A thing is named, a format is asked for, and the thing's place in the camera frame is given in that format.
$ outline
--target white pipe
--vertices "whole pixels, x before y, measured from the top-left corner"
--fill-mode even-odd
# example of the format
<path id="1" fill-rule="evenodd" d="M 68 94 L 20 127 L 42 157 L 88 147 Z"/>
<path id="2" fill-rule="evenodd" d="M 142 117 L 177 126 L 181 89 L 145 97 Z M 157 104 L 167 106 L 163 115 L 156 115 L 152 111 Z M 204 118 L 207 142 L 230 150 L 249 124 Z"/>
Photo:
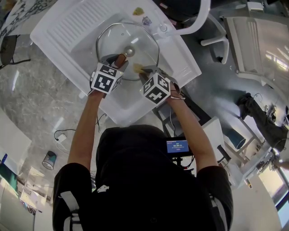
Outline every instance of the white pipe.
<path id="1" fill-rule="evenodd" d="M 210 11 L 210 7 L 211 7 L 211 0 L 201 0 L 200 11 L 195 22 L 188 28 L 166 32 L 165 33 L 166 36 L 192 34 L 196 32 L 205 23 Z"/>

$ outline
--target display screen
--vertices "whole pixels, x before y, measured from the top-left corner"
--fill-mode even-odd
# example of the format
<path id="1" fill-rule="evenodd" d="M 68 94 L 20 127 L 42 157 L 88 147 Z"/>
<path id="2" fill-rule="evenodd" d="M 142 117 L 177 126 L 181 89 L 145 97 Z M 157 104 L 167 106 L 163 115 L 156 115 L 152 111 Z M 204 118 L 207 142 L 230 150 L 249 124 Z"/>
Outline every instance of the display screen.
<path id="1" fill-rule="evenodd" d="M 168 153 L 188 152 L 189 146 L 186 140 L 170 140 L 167 141 Z"/>

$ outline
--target cable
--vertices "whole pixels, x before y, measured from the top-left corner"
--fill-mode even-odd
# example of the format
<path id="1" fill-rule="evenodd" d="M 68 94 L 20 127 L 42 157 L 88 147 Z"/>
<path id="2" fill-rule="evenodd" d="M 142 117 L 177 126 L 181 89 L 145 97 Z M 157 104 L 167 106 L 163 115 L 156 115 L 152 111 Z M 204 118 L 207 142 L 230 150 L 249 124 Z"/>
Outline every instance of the cable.
<path id="1" fill-rule="evenodd" d="M 96 171 L 91 171 L 91 172 L 90 172 L 90 176 L 93 177 L 93 178 L 95 178 L 94 172 L 96 173 Z"/>
<path id="2" fill-rule="evenodd" d="M 67 149 L 62 145 L 62 143 L 59 143 L 59 144 L 64 148 L 64 150 L 70 152 L 70 150 L 67 150 Z"/>
<path id="3" fill-rule="evenodd" d="M 223 167 L 223 168 L 225 168 L 225 167 L 227 167 L 227 165 L 229 164 L 229 162 L 228 163 L 226 163 L 226 165 Z"/>
<path id="4" fill-rule="evenodd" d="M 47 187 L 47 188 L 53 188 L 53 186 L 45 186 L 45 185 L 33 185 L 34 186 L 38 186 L 38 187 Z"/>
<path id="5" fill-rule="evenodd" d="M 55 146 L 56 146 L 56 148 L 57 148 L 59 151 L 65 153 L 65 154 L 67 154 L 67 155 L 69 155 L 69 153 L 62 151 L 62 150 L 57 146 L 57 142 L 55 142 Z"/>
<path id="6" fill-rule="evenodd" d="M 276 100 L 276 102 L 275 102 L 274 106 L 276 106 L 276 104 L 277 104 L 277 102 L 278 102 L 279 98 L 280 98 L 280 96 L 278 95 L 278 98 L 277 98 L 277 100 Z"/>
<path id="7" fill-rule="evenodd" d="M 257 94 L 255 94 L 254 96 L 253 96 L 253 98 L 255 98 L 255 96 L 257 96 L 257 95 L 260 95 L 261 96 L 261 101 L 260 101 L 260 103 L 263 101 L 263 96 L 260 94 L 260 93 L 257 93 Z"/>
<path id="8" fill-rule="evenodd" d="M 279 140 L 279 141 L 278 141 L 278 142 L 277 142 L 277 143 L 274 145 L 274 147 L 273 147 L 273 148 L 275 148 L 275 147 L 276 147 L 276 145 L 277 145 L 277 144 L 279 144 L 281 141 L 283 141 L 283 140 L 287 140 L 287 139 L 289 140 L 289 138 L 285 138 L 285 139 L 281 139 L 281 140 Z"/>
<path id="9" fill-rule="evenodd" d="M 179 95 L 184 96 L 181 92 L 179 92 L 177 90 L 171 90 L 171 92 L 177 92 Z M 170 98 L 171 99 L 181 99 L 181 100 L 185 100 L 186 99 L 185 97 L 178 98 L 178 97 L 174 97 L 174 96 L 170 96 Z"/>
<path id="10" fill-rule="evenodd" d="M 176 137 L 176 127 L 172 122 L 172 108 L 171 108 L 171 112 L 170 112 L 170 121 L 171 121 L 171 124 L 173 126 L 173 137 Z"/>
<path id="11" fill-rule="evenodd" d="M 217 163 L 220 164 L 224 159 L 225 159 L 225 157 L 222 157 L 222 159 L 220 159 L 219 161 L 217 161 Z"/>
<path id="12" fill-rule="evenodd" d="M 98 116 L 96 117 L 96 119 L 97 119 L 97 122 L 96 122 L 96 124 L 95 125 L 97 125 L 98 126 L 98 133 L 100 133 L 100 127 L 99 127 L 99 121 L 100 121 L 100 119 L 103 117 L 103 116 L 106 116 L 107 114 L 103 114 L 99 119 L 98 119 Z"/>
<path id="13" fill-rule="evenodd" d="M 57 130 L 57 131 L 55 131 L 55 133 L 56 133 L 56 132 L 66 132 L 66 131 L 76 131 L 76 130 L 75 130 L 75 129 Z"/>
<path id="14" fill-rule="evenodd" d="M 184 169 L 188 169 L 191 166 L 191 164 L 194 162 L 194 159 L 195 159 L 195 156 L 192 155 L 190 164 L 188 166 L 184 167 Z"/>
<path id="15" fill-rule="evenodd" d="M 122 78 L 122 79 L 126 81 L 140 81 L 140 79 L 127 79 L 127 78 Z"/>

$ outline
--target power strip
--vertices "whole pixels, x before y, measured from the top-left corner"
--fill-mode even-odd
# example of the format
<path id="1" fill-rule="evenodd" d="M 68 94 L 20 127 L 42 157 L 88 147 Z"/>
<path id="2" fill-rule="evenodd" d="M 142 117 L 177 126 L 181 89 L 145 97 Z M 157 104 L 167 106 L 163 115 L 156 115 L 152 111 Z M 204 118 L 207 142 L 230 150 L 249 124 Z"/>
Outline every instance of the power strip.
<path id="1" fill-rule="evenodd" d="M 60 136 L 57 137 L 57 142 L 61 143 L 61 142 L 65 141 L 66 138 L 67 138 L 67 136 L 62 133 Z"/>

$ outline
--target gray floor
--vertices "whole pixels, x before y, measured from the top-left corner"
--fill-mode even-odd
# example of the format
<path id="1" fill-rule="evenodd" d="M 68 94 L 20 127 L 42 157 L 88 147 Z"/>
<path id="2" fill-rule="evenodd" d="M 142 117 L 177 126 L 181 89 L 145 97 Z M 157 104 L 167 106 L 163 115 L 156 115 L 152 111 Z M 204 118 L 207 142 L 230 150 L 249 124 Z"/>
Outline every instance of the gray floor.
<path id="1" fill-rule="evenodd" d="M 211 13 L 217 17 L 218 10 L 212 10 Z M 250 133 L 238 120 L 240 111 L 235 102 L 246 92 L 250 92 L 252 96 L 260 93 L 261 96 L 258 94 L 254 97 L 256 102 L 262 109 L 265 105 L 276 105 L 277 124 L 281 124 L 285 115 L 285 104 L 273 89 L 268 85 L 263 87 L 257 81 L 237 77 L 231 51 L 225 65 L 218 62 L 216 57 L 223 56 L 222 43 L 209 46 L 199 44 L 201 39 L 213 38 L 216 35 L 218 32 L 214 24 L 207 20 L 196 33 L 182 36 L 202 71 L 199 77 L 186 85 L 192 100 L 211 117 L 216 116 L 220 119 L 223 132 L 234 128 L 249 139 Z M 260 138 L 262 137 L 251 117 L 247 116 L 245 122 Z"/>
<path id="2" fill-rule="evenodd" d="M 31 57 L 31 62 L 6 66 L 0 71 L 0 105 L 7 116 L 32 140 L 21 170 L 25 178 L 34 167 L 53 183 L 54 176 L 67 163 L 68 155 L 56 148 L 56 129 L 76 129 L 87 98 L 40 51 L 36 45 L 23 46 L 21 40 L 14 60 Z M 73 131 L 64 132 L 65 149 L 70 149 Z M 57 154 L 53 171 L 42 166 L 48 150 Z"/>
<path id="3" fill-rule="evenodd" d="M 277 106 L 277 123 L 284 117 L 284 104 L 273 89 L 262 87 L 259 82 L 240 79 L 235 74 L 235 64 L 231 54 L 225 65 L 220 64 L 214 56 L 222 56 L 222 44 L 202 47 L 200 39 L 216 35 L 214 25 L 206 22 L 202 29 L 192 35 L 183 36 L 202 75 L 186 85 L 191 98 L 211 117 L 220 119 L 223 130 L 234 128 L 245 138 L 250 134 L 238 121 L 239 109 L 234 104 L 245 92 L 252 95 L 260 93 L 255 100 L 261 107 Z M 35 46 L 24 46 L 19 43 L 15 53 L 15 61 L 31 56 L 30 63 L 7 66 L 0 71 L 0 106 L 8 117 L 32 140 L 22 168 L 21 177 L 27 177 L 31 167 L 45 175 L 46 180 L 53 183 L 54 176 L 67 162 L 68 155 L 55 146 L 53 134 L 56 129 L 75 129 L 84 108 L 86 97 L 77 89 Z M 245 120 L 261 137 L 252 118 Z M 70 149 L 73 132 L 65 132 L 68 139 L 63 146 Z M 96 128 L 96 144 L 99 135 Z M 45 169 L 41 162 L 48 150 L 57 154 L 53 171 Z"/>

